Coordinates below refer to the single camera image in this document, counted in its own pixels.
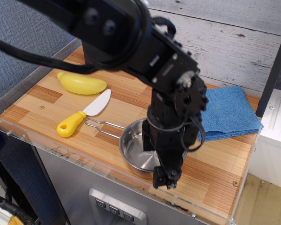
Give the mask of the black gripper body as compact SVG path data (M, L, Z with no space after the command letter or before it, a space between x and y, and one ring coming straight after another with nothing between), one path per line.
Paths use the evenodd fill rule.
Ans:
M195 144L199 128L190 122L180 130L161 132L152 128L147 121L142 123L142 127L150 129L151 143L159 160L158 166L162 166L168 176L172 170L177 171L177 180L179 180L182 174L184 156L187 154L186 148Z

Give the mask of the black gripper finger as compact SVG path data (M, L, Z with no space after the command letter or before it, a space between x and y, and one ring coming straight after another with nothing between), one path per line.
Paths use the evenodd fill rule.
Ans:
M166 186L167 189L177 187L177 171L172 170L168 176L167 172L162 166L154 168L153 171L153 187L158 189L161 186Z
M142 127L142 142L144 151L155 151L155 148L151 143L150 135L150 129L148 127Z

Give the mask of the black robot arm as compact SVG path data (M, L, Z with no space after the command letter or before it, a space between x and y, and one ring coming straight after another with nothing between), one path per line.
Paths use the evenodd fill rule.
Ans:
M183 155L196 150L197 135L205 137L201 112L207 87L189 52L174 39L176 28L163 17L151 17L142 0L27 0L87 47L86 65L76 66L15 48L0 40L0 50L30 63L90 74L125 71L152 87L143 122L143 146L155 150L160 164L153 186L175 188Z

